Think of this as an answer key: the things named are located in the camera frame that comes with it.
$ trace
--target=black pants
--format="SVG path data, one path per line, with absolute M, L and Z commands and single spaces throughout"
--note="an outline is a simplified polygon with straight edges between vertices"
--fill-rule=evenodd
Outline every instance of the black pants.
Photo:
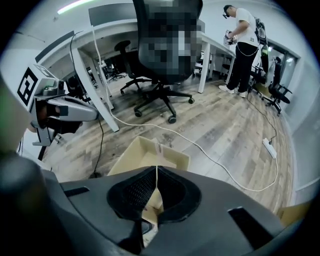
M 251 66 L 256 55 L 257 47 L 245 42 L 238 42 L 238 45 L 235 48 L 236 59 L 232 69 L 232 77 L 227 85 L 229 90 L 233 90 L 234 88 L 236 88 L 240 82 L 240 86 L 238 89 L 239 93 L 247 91 L 251 73 Z

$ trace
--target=wooden floor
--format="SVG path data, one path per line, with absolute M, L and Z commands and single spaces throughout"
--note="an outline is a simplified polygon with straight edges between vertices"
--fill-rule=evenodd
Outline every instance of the wooden floor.
M 202 94 L 198 93 L 197 77 L 190 78 L 182 85 L 175 85 L 173 89 L 191 93 L 195 103 L 189 104 L 187 98 L 172 97 L 177 122 L 168 124 L 167 119 L 171 114 L 160 99 L 143 109 L 142 117 L 135 117 L 133 107 L 142 99 L 135 85 L 126 89 L 124 95 L 120 94 L 119 89 L 127 80 L 127 77 L 122 78 L 111 85 L 115 106 L 113 113 L 118 118 L 132 124 L 152 123 L 181 133 L 201 145 L 247 188 L 258 190 L 273 182 L 276 162 L 262 143 L 264 138 L 270 139 L 274 135 L 273 128 L 246 99 L 219 90 L 218 85 L 223 84 L 222 81 L 207 82 Z M 292 192 L 290 143 L 276 111 L 272 107 L 265 107 L 264 101 L 255 93 L 251 93 L 249 99 L 266 113 L 277 130 L 273 146 L 278 154 L 279 174 L 275 184 L 263 192 L 240 189 L 222 167 L 210 161 L 195 145 L 156 127 L 131 127 L 119 123 L 120 131 L 114 133 L 102 121 L 104 139 L 97 171 L 106 175 L 136 136 L 157 138 L 160 143 L 190 155 L 190 172 L 226 181 L 276 213 L 280 207 L 287 206 Z M 60 182 L 87 179 L 97 162 L 101 137 L 99 123 L 94 122 L 89 128 L 77 131 L 61 143 L 53 143 L 46 150 L 43 161 L 52 166 Z

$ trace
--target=white sneaker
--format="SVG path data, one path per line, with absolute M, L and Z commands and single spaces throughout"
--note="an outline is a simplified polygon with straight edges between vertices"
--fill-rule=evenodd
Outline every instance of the white sneaker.
M 219 85 L 219 89 L 224 91 L 224 92 L 227 92 L 227 93 L 230 93 L 230 94 L 234 94 L 235 93 L 235 90 L 230 90 L 228 89 L 228 87 L 226 85 Z
M 234 92 L 236 93 L 236 94 L 238 94 L 240 97 L 242 97 L 242 98 L 245 98 L 245 97 L 247 97 L 247 93 L 244 91 L 244 92 L 239 92 L 238 91 L 238 88 L 235 88 L 234 89 Z

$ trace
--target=desk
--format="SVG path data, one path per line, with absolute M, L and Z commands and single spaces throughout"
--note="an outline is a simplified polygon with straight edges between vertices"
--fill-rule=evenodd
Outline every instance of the desk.
M 97 25 L 94 28 L 97 46 L 102 59 L 108 59 L 119 55 L 119 52 L 114 51 L 114 46 L 124 40 L 130 40 L 129 51 L 136 51 L 138 49 L 138 25 L 137 19 L 117 20 L 113 22 Z M 204 50 L 203 69 L 199 84 L 199 93 L 204 92 L 206 77 L 209 68 L 210 53 L 223 54 L 232 57 L 231 67 L 228 74 L 227 82 L 230 79 L 232 67 L 234 64 L 235 54 L 226 48 L 224 45 L 216 42 L 208 37 L 205 33 L 199 32 L 202 38 L 202 49 Z M 38 63 L 51 71 L 58 77 L 64 77 L 73 72 L 73 65 L 70 58 L 70 42 L 71 38 L 66 39 L 51 51 L 49 51 Z M 91 29 L 87 29 L 78 33 L 72 41 L 72 54 L 76 72 L 83 84 L 86 92 L 93 101 L 95 107 L 98 109 L 106 123 L 111 129 L 116 132 L 119 130 L 117 123 L 114 121 L 109 110 L 106 108 L 99 95 L 97 94 L 89 74 L 87 67 L 92 70 L 93 77 L 97 82 L 98 89 L 100 90 L 104 100 L 108 103 L 111 109 L 113 105 L 111 100 L 107 97 L 108 86 L 105 88 L 99 78 L 96 70 L 99 70 L 99 65 L 96 61 L 98 54 L 96 52 L 93 33 Z M 104 84 L 108 84 L 104 75 L 101 75 Z

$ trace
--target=desk leg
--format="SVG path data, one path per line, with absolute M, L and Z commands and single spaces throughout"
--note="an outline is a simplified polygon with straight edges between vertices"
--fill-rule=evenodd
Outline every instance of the desk leg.
M 222 76 L 224 74 L 224 67 L 223 64 L 225 64 L 226 62 L 226 56 L 223 55 L 223 60 L 222 60 L 222 65 L 221 65 L 221 71 L 220 71 L 220 76 Z
M 103 83 L 101 82 L 101 79 L 100 79 L 98 72 L 96 70 L 95 61 L 92 58 L 90 58 L 90 60 L 89 60 L 89 66 L 91 68 L 94 80 L 96 81 L 96 84 L 98 85 L 98 88 L 99 88 L 100 92 L 102 93 L 105 102 L 108 103 L 109 108 L 111 110 L 113 110 L 115 107 L 112 105 L 109 97 L 107 96 L 106 89 L 104 88 Z
M 198 93 L 200 94 L 202 94 L 205 89 L 205 83 L 206 83 L 206 78 L 207 78 L 208 68 L 209 68 L 209 60 L 210 60 L 210 44 L 206 42 L 204 45 L 202 72 L 201 72 L 200 84 L 198 89 Z
M 73 59 L 74 59 L 74 66 L 75 70 L 80 78 L 83 87 L 85 88 L 86 92 L 90 96 L 94 106 L 97 108 L 101 116 L 104 118 L 105 122 L 110 126 L 110 128 L 117 132 L 119 131 L 119 127 L 115 122 L 112 115 L 109 113 L 108 109 L 101 101 L 100 97 L 98 96 L 95 88 L 92 85 L 91 79 L 85 67 L 85 64 L 80 56 L 80 52 L 77 48 L 72 49 Z
M 95 65 L 95 67 L 96 67 L 96 70 L 98 70 L 99 73 L 100 73 L 100 65 L 99 65 L 99 63 L 96 60 L 93 60 L 93 63 Z M 112 93 L 111 93 L 111 91 L 109 89 L 108 82 L 107 82 L 105 74 L 104 73 L 100 74 L 100 77 L 103 80 L 103 83 L 105 84 L 105 89 L 108 90 L 109 97 L 112 97 Z
M 213 70 L 214 70 L 214 62 L 213 62 L 213 58 L 214 56 L 212 56 L 212 60 L 211 60 L 211 63 L 209 61 L 209 75 L 208 75 L 208 79 L 212 80 L 212 73 L 213 73 Z
M 226 81 L 225 81 L 226 85 L 229 84 L 229 80 L 230 80 L 230 77 L 231 77 L 231 74 L 232 74 L 232 69 L 234 68 L 235 59 L 236 59 L 235 57 L 232 57 L 229 73 L 228 73 L 228 76 L 227 76 Z

